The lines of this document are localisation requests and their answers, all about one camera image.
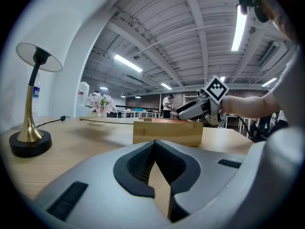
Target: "white wall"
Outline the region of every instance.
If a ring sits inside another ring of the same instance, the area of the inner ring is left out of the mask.
[[[106,95],[110,95],[111,98],[114,99],[114,103],[115,105],[122,105],[125,106],[126,104],[126,98],[125,97],[121,97],[121,92],[116,91],[116,90],[112,90],[112,89],[108,89],[108,90],[101,90],[98,87],[94,87],[93,85],[89,85],[90,86],[90,90],[89,90],[89,94],[93,93],[94,91],[98,91],[101,93],[101,95],[103,96],[104,94]]]
[[[76,33],[69,48],[64,68],[56,79],[52,97],[52,116],[76,117],[77,92],[83,69],[95,41],[116,11],[116,8],[110,9],[109,12],[99,10]]]
[[[32,0],[15,23],[1,55],[0,132],[23,122],[28,81],[32,67],[16,54],[16,46],[35,22],[64,8],[76,10],[84,24],[107,0]],[[53,89],[59,73],[41,71],[39,115],[51,115]]]

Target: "black round lamp base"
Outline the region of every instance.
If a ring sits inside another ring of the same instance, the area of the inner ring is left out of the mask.
[[[18,141],[17,137],[20,132],[11,135],[10,148],[12,153],[17,157],[30,158],[46,152],[52,146],[51,134],[42,130],[40,132],[43,134],[42,139],[30,143]]]

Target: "flower bouquet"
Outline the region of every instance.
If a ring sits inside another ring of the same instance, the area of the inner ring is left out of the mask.
[[[113,109],[116,110],[114,100],[108,95],[101,96],[100,93],[93,93],[86,97],[86,107],[91,108],[92,112],[96,112],[99,117],[107,117],[107,113],[110,113]]]

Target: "gold lamp base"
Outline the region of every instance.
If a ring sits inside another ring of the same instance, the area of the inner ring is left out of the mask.
[[[10,147],[15,156],[28,158],[46,152],[52,145],[51,135],[36,128],[32,116],[32,94],[34,87],[28,86],[23,126],[20,132],[10,136]]]
[[[17,137],[18,141],[28,143],[42,139],[43,134],[37,130],[32,115],[32,94],[34,86],[28,86],[27,100],[25,104],[25,113],[22,129]]]

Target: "black cable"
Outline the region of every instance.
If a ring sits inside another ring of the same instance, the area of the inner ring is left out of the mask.
[[[63,115],[63,116],[62,116],[60,119],[58,119],[58,120],[52,120],[52,121],[49,121],[49,122],[43,123],[43,124],[41,124],[41,125],[36,126],[36,128],[37,128],[37,127],[39,127],[39,126],[42,126],[42,125],[48,124],[48,123],[52,123],[52,122],[59,121],[59,120],[64,121],[66,118],[70,118],[70,116],[64,116],[64,115]]]
[[[240,116],[238,116],[238,115],[237,115],[237,117],[238,117],[238,118],[242,121],[242,123],[244,124],[244,126],[245,126],[245,128],[246,128],[246,130],[247,130],[247,133],[249,134],[249,136],[250,136],[250,138],[252,139],[252,141],[253,141],[254,143],[256,143],[256,142],[254,141],[253,136],[252,136],[251,133],[249,132],[248,126],[246,125],[246,123],[244,122],[244,120],[243,120]]]
[[[37,72],[39,70],[40,65],[41,64],[39,62],[35,63],[35,66],[34,66],[34,69],[32,71],[32,74],[30,75],[29,86],[34,86],[35,79],[36,79]]]

